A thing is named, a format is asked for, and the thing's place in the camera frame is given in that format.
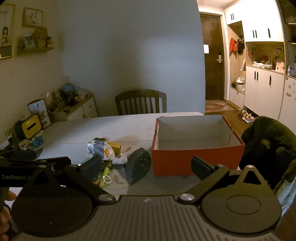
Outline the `person left hand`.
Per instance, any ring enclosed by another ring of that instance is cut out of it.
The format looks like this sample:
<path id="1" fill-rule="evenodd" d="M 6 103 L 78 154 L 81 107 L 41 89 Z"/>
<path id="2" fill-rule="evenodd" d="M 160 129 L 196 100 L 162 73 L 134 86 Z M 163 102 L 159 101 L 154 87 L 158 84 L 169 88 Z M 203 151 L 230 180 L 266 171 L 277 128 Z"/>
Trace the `person left hand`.
<path id="1" fill-rule="evenodd" d="M 16 199 L 15 193 L 8 191 L 6 200 L 7 201 L 14 201 Z M 5 205 L 1 211 L 1 241 L 8 241 L 9 236 L 7 234 L 8 230 L 10 229 L 9 221 L 11 219 L 10 208 Z"/>

